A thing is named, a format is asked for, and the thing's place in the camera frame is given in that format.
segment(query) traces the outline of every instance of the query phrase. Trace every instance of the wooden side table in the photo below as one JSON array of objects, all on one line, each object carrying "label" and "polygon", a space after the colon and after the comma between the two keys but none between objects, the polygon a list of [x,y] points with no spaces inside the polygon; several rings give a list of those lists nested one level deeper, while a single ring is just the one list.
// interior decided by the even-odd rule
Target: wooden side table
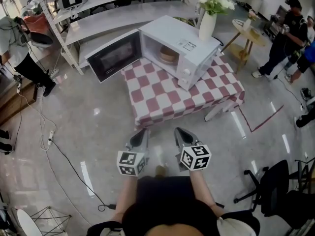
[{"label": "wooden side table", "polygon": [[[266,42],[262,38],[261,34],[259,34],[259,33],[255,34],[252,31],[252,29],[254,29],[253,27],[249,27],[249,29],[246,30],[246,31],[243,30],[243,23],[244,23],[244,21],[238,20],[238,19],[233,19],[232,23],[233,23],[233,26],[238,31],[238,33],[231,39],[230,42],[227,43],[226,46],[224,46],[224,48],[222,49],[221,52],[223,52],[227,47],[230,46],[231,53],[235,57],[240,59],[240,63],[238,64],[237,70],[236,70],[236,73],[238,73],[238,71],[240,70],[241,66],[242,65],[246,65],[247,60],[250,57],[250,53],[251,53],[251,50],[252,50],[252,44],[255,43],[258,46],[265,46]],[[232,44],[234,42],[234,40],[237,39],[237,37],[239,35],[242,35],[243,37],[245,37],[247,39],[245,48],[243,48],[242,46],[237,45],[237,44]]]}]

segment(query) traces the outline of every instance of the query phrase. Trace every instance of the gray floor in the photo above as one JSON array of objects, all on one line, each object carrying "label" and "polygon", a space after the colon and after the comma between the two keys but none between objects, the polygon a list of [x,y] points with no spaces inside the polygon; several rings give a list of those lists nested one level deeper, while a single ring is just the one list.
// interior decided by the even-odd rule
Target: gray floor
[{"label": "gray floor", "polygon": [[[238,7],[227,16],[220,15],[214,36],[226,44],[236,34],[231,20],[245,17],[246,12]],[[236,42],[245,45],[242,37]],[[296,169],[294,159],[303,159],[305,152],[309,158],[315,156],[315,122],[296,130],[293,117],[303,113],[299,103],[278,80],[269,82],[266,78],[254,79],[251,76],[251,72],[268,59],[271,42],[267,40],[267,43],[264,48],[253,46],[249,62],[237,75],[246,91],[245,103],[241,109],[252,129],[272,115],[275,109],[284,105],[261,128],[251,133],[238,109],[235,109],[234,117],[239,119],[245,137],[240,133],[233,114],[219,115],[205,122],[203,117],[206,110],[152,127],[149,144],[151,154],[154,156],[163,152],[170,175],[187,174],[180,173],[176,166],[175,155],[178,152],[173,139],[175,127],[180,126],[194,132],[209,146],[213,157],[203,173],[216,201],[226,205],[229,211],[248,209],[251,206],[251,199],[236,205],[233,203],[235,197],[253,189],[250,178],[243,175],[244,170],[253,170],[253,165],[256,165],[258,174],[261,175],[262,167],[272,166],[286,159],[292,171]],[[237,60],[228,50],[225,54],[235,69]],[[43,114],[53,120],[58,128],[54,141],[81,176],[86,165],[93,189],[104,202],[115,203],[124,179],[116,168],[117,151],[124,149],[126,139],[134,129],[124,79],[118,73],[100,84],[91,70],[81,76],[66,64],[59,67],[62,82],[43,102]],[[279,72],[281,68],[279,65],[274,72]],[[284,81],[283,72],[279,77]],[[302,87],[315,90],[314,76],[310,70],[292,86],[286,82],[285,84],[300,100],[299,90]],[[38,110],[40,101],[38,99],[33,105]],[[23,208],[29,214],[46,206],[71,214],[73,218],[67,228],[70,236],[84,236],[89,223],[93,225],[110,219],[112,212],[97,210],[99,200],[89,195],[68,162],[52,145],[47,154],[56,173],[54,176],[46,153],[39,149],[38,113],[28,107],[22,111],[22,116],[15,152],[9,156],[0,155],[0,188],[7,192],[11,204],[16,208]],[[19,121],[20,115],[17,115],[1,127],[12,132],[13,141]],[[51,129],[52,125],[47,122],[45,141]],[[152,160],[151,166],[146,169],[149,175],[153,174],[154,162]],[[259,207],[254,214],[261,223],[261,236],[282,236],[289,229],[279,217],[263,217]]]}]

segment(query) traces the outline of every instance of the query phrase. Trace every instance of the microwave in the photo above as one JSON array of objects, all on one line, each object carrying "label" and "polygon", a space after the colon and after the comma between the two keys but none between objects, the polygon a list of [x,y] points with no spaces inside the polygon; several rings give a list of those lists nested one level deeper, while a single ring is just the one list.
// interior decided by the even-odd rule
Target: microwave
[{"label": "microwave", "polygon": [[203,41],[199,30],[169,16],[127,32],[85,56],[102,83],[145,57],[178,79],[189,90],[209,69],[220,42]]}]

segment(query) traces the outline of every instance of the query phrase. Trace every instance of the vase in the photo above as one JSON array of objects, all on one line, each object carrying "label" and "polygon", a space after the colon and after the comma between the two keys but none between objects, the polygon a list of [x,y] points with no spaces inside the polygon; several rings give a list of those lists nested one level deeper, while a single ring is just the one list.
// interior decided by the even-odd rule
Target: vase
[{"label": "vase", "polygon": [[243,30],[247,31],[249,29],[249,27],[251,26],[251,20],[249,18],[247,18],[247,20],[244,22],[243,24]]},{"label": "vase", "polygon": [[216,14],[210,16],[207,12],[205,12],[199,29],[199,38],[201,40],[210,39],[215,29],[216,21],[217,21]]}]

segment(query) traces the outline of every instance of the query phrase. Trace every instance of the checkered tablecloth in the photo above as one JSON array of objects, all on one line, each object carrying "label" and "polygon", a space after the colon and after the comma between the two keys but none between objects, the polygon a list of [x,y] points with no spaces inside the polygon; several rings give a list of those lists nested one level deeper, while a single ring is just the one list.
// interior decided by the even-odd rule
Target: checkered tablecloth
[{"label": "checkered tablecloth", "polygon": [[146,58],[126,67],[122,74],[128,86],[136,128],[194,113],[228,99],[235,102],[232,107],[244,101],[244,88],[220,51],[189,91],[177,85],[177,78]]}]

